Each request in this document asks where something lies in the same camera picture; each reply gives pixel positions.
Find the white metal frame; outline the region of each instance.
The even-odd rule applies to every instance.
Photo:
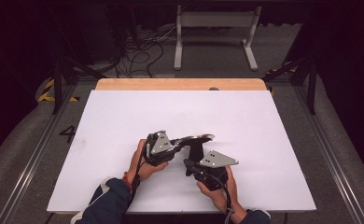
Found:
[[[255,11],[248,12],[182,12],[178,6],[176,16],[176,50],[174,69],[182,68],[182,27],[248,27],[249,34],[247,39],[243,39],[243,47],[246,58],[253,71],[258,70],[254,54],[251,49],[252,39],[258,24],[261,7]]]

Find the hand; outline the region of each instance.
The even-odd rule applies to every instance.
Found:
[[[231,221],[233,223],[240,223],[243,218],[246,216],[247,212],[244,208],[238,203],[237,196],[237,184],[235,182],[234,176],[232,175],[232,171],[230,166],[226,166],[226,171],[228,172],[228,192],[231,196],[231,205],[234,207],[234,214],[231,215]],[[223,195],[223,189],[217,189],[214,191],[210,191],[205,184],[202,182],[197,182],[197,186],[199,187],[202,194],[209,197],[212,200],[214,206],[221,211],[223,214],[227,214],[227,203],[226,198]]]
[[[141,156],[141,152],[143,150],[146,139],[139,140],[138,148],[133,154],[132,161],[130,163],[130,169],[127,171],[127,180],[129,183],[133,182],[133,178],[135,176],[136,167],[139,161],[139,157]],[[145,158],[143,157],[141,160],[141,164],[145,162]],[[158,166],[152,166],[148,163],[144,163],[139,170],[139,176],[141,181],[145,181],[148,179],[153,173],[163,170],[168,165],[168,161],[164,162]]]

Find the person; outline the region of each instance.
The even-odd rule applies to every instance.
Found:
[[[135,176],[136,167],[139,157],[146,140],[139,141],[137,150],[134,152],[130,168],[124,173],[122,179],[109,177],[105,179],[98,189],[94,192],[89,206],[77,213],[72,219],[71,224],[105,224],[105,223],[121,223],[123,215],[127,212],[130,201],[132,199],[131,183]],[[152,166],[141,162],[142,166],[139,170],[140,180],[145,181],[154,173],[162,171],[168,165],[168,161],[158,166]],[[268,224],[270,223],[270,215],[262,210],[244,210],[239,204],[237,198],[237,185],[232,175],[230,167],[226,167],[229,180],[227,187],[231,196],[231,204],[234,213],[231,215],[233,223],[242,224]],[[197,182],[197,186],[201,193],[212,200],[214,206],[223,214],[227,214],[226,198],[223,189],[210,191],[202,182]]]

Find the sleeve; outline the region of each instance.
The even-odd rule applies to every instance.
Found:
[[[270,214],[263,210],[247,210],[240,224],[270,224]]]
[[[122,180],[109,177],[94,192],[89,206],[71,219],[71,224],[121,223],[131,198]]]

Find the white tabletop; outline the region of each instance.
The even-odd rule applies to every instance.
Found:
[[[50,198],[48,211],[84,209],[108,176],[127,171],[138,140],[165,130],[170,139],[211,133],[203,145],[235,158],[240,204],[269,211],[309,211],[315,204],[268,91],[92,91]],[[129,213],[214,213],[182,150],[142,182]]]

